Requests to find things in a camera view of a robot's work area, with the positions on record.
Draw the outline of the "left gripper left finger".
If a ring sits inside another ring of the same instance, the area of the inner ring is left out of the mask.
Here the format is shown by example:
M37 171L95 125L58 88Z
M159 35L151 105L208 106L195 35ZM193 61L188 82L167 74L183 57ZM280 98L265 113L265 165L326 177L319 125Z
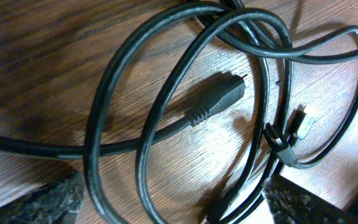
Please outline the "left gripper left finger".
M84 192L81 174L73 171L0 207L0 224L74 224Z

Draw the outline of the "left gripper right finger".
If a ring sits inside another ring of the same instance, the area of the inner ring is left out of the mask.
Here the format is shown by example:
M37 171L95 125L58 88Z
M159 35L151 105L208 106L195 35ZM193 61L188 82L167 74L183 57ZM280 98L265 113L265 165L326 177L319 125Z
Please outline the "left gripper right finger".
M280 175L273 175L263 182L262 195L275 224L358 223L356 216Z

